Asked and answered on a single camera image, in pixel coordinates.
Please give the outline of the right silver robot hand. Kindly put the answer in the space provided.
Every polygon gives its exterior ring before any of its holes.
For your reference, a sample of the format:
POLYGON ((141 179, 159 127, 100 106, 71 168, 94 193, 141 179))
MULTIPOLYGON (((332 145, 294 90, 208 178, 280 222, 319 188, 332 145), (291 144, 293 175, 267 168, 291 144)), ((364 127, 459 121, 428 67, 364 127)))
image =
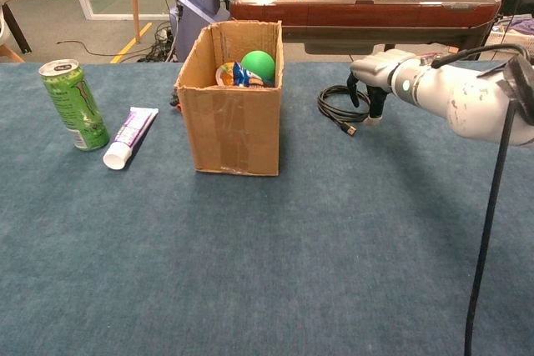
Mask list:
POLYGON ((392 93, 393 72, 405 61, 415 58, 414 53, 390 49, 355 60, 350 65, 346 86, 354 106, 360 106, 357 84, 366 85, 369 111, 364 123, 376 125, 382 119, 387 96, 392 93))

